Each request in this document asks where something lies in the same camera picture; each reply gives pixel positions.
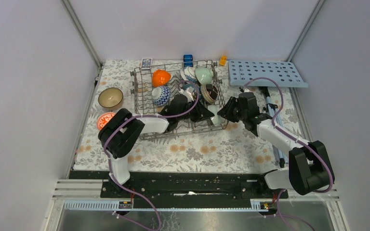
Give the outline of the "red and white bowl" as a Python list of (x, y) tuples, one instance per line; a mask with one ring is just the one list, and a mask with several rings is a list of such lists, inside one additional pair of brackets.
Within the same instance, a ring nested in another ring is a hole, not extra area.
[(96, 127), (98, 130), (101, 130), (113, 117), (115, 113), (114, 112), (107, 112), (102, 114), (98, 119), (96, 123)]

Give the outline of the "pale green bowl front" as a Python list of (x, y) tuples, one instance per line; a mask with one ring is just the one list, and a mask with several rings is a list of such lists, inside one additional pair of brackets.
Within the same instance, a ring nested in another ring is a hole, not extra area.
[(217, 105), (209, 105), (207, 109), (214, 114), (213, 117), (211, 117), (211, 121), (213, 125), (220, 126), (225, 122), (225, 119), (218, 115), (219, 112), (219, 106)]

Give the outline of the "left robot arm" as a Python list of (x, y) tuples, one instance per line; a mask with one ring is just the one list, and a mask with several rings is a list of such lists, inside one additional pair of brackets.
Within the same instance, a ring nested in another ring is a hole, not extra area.
[(119, 198), (130, 193), (128, 154), (142, 134), (167, 133), (177, 128), (179, 121), (199, 122), (214, 116), (200, 101), (202, 95), (193, 87), (181, 90), (157, 114), (133, 114), (120, 109), (100, 130), (100, 140), (107, 155), (112, 192)]

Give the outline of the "dark brown patterned bowl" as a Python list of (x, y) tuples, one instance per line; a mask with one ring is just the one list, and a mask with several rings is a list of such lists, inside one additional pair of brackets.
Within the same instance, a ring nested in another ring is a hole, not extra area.
[(213, 84), (203, 84), (200, 87), (203, 100), (208, 104), (214, 104), (218, 98), (218, 89)]

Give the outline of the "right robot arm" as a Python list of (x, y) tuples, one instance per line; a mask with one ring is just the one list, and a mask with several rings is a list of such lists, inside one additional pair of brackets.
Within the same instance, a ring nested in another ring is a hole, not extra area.
[(261, 113), (252, 92), (231, 97), (217, 114), (234, 123), (241, 121), (246, 130), (288, 155), (287, 169), (263, 175), (264, 181), (257, 185), (261, 197), (271, 197), (276, 189), (294, 189), (300, 195), (332, 189), (334, 175), (325, 145), (301, 139), (277, 124), (274, 116)]

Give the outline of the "brown glazed bowl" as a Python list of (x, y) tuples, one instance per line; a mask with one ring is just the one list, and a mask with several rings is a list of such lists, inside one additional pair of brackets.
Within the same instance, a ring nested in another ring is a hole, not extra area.
[(118, 88), (107, 88), (99, 94), (98, 103), (109, 111), (120, 109), (124, 103), (123, 92)]

